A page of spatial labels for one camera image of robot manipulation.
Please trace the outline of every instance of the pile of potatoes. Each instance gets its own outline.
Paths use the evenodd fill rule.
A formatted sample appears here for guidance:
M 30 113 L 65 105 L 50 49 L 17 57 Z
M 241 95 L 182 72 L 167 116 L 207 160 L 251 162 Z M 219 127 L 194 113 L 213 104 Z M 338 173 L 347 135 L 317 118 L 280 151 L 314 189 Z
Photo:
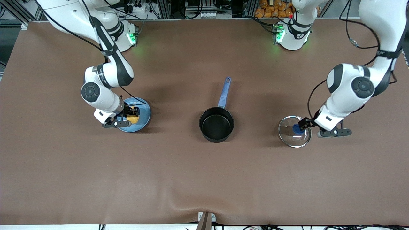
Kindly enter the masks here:
M 274 5 L 271 6 L 268 4 L 268 0 L 260 0 L 259 4 L 260 7 L 257 8 L 254 14 L 256 18 L 271 18 L 274 16 L 288 18 L 295 12 L 292 2 L 286 3 L 281 0 L 274 0 Z

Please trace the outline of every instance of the blue pan handle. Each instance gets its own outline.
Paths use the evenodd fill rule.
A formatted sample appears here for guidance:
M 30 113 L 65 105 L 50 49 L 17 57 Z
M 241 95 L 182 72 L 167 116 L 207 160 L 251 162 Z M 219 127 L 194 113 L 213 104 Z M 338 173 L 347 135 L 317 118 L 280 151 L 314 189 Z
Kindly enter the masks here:
M 220 96 L 218 107 L 225 108 L 226 107 L 226 100 L 227 94 L 229 93 L 231 78 L 226 77 L 225 84 L 223 86 L 222 95 Z

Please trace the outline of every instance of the brown tabletop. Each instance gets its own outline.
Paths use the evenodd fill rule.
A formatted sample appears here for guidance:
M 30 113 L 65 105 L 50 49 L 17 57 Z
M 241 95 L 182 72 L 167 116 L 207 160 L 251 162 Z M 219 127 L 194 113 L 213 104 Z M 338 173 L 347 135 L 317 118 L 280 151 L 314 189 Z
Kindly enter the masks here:
M 98 50 L 48 23 L 20 32 L 0 82 L 0 224 L 183 223 L 211 211 L 224 224 L 409 224 L 408 68 L 345 119 L 353 135 L 293 149 L 280 120 L 307 116 L 314 86 L 339 63 L 364 64 L 338 20 L 317 20 L 298 51 L 273 46 L 251 20 L 147 22 L 125 53 L 127 86 L 152 107 L 140 133 L 103 129 L 81 98 Z M 350 25 L 362 46 L 375 41 Z M 199 130 L 232 77 L 235 128 L 219 144 Z M 121 89 L 114 89 L 125 95 Z M 312 112 L 328 98 L 323 86 Z

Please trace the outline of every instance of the cable connector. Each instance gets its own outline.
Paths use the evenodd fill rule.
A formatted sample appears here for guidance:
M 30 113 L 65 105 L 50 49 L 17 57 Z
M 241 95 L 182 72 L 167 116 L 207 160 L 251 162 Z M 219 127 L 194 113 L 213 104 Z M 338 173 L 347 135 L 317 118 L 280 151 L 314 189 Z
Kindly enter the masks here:
M 353 40 L 352 38 L 349 39 L 349 42 L 355 47 L 359 46 L 358 43 L 355 40 Z

